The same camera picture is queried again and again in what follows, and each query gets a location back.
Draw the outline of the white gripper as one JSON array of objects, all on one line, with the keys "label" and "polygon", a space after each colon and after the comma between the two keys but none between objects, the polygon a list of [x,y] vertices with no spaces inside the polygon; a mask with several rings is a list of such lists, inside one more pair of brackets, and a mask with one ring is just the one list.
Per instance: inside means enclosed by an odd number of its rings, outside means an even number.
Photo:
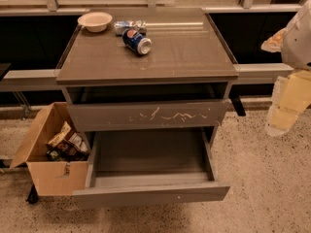
[{"label": "white gripper", "polygon": [[265,131],[271,137],[290,131],[299,116],[311,105],[311,72],[294,71],[286,78],[278,77],[273,88]]}]

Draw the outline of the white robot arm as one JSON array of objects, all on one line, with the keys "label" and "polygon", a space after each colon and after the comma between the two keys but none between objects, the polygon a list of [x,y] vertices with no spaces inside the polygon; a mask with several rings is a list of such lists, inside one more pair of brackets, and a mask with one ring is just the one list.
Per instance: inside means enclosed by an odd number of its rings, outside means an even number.
[{"label": "white robot arm", "polygon": [[271,137],[290,131],[298,117],[311,105],[311,1],[303,4],[287,26],[264,41],[261,49],[280,52],[284,64],[294,70],[278,77],[265,131]]}]

